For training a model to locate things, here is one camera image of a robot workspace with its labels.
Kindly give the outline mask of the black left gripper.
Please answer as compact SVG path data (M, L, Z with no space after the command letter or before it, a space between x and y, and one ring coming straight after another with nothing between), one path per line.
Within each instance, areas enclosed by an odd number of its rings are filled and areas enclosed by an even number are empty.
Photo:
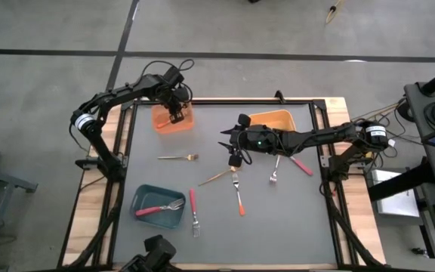
M184 83L180 83L176 88L165 88L159 95L160 104L169 111L171 124L185 119L186 110L181 110L182 104L189 103L191 100L192 90Z

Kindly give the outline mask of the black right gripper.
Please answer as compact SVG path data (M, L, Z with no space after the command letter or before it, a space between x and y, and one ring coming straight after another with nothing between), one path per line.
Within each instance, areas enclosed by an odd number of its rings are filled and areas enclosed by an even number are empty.
M230 144L219 142L230 153L230 166L240 167L243 162L251 165L250 151L271 155L279 153L280 138L277 132L266 125L251 125L251 118L245 114L239 115L237 125L220 133L230 135Z

